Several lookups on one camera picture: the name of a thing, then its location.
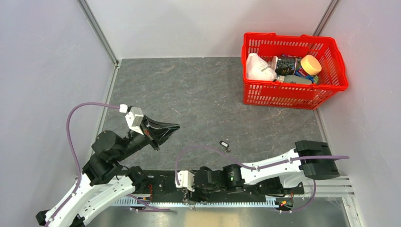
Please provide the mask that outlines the keyring bunch with tags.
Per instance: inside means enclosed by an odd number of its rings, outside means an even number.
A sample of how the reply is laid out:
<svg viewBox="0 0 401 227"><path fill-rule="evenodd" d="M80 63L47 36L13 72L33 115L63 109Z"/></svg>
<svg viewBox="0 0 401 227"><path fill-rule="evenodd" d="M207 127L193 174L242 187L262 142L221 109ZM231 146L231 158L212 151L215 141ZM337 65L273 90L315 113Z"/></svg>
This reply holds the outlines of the keyring bunch with tags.
<svg viewBox="0 0 401 227"><path fill-rule="evenodd" d="M190 198L183 199L183 205L187 206L191 210L196 210L196 204L197 204L197 202Z"/></svg>

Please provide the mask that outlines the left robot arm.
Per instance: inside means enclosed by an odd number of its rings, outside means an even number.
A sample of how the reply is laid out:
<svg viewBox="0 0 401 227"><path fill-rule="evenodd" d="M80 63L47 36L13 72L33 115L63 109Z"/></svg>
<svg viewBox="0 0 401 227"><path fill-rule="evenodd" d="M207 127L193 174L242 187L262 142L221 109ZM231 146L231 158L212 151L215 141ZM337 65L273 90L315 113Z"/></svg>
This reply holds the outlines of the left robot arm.
<svg viewBox="0 0 401 227"><path fill-rule="evenodd" d="M37 213L44 227L84 227L120 197L144 193L150 188L148 175L139 166L123 169L121 161L147 145L154 150L180 128L179 124L154 121L141 111L125 115L128 135L101 132L92 149L94 154L79 168L78 179L66 195L50 210Z"/></svg>

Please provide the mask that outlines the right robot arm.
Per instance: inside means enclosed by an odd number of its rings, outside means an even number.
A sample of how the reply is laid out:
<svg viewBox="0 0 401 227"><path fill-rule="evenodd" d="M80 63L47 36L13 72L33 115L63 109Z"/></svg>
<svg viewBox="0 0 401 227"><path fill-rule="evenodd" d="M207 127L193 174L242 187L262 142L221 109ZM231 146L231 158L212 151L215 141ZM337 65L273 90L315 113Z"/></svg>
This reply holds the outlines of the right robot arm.
<svg viewBox="0 0 401 227"><path fill-rule="evenodd" d="M288 152L262 161L241 163L234 160L222 170L203 167L195 173L176 169L174 183L177 189L190 192L240 193L246 186L273 179L274 190L286 193L305 179L318 181L339 177L335 162L340 159L332 155L325 142L301 140Z"/></svg>

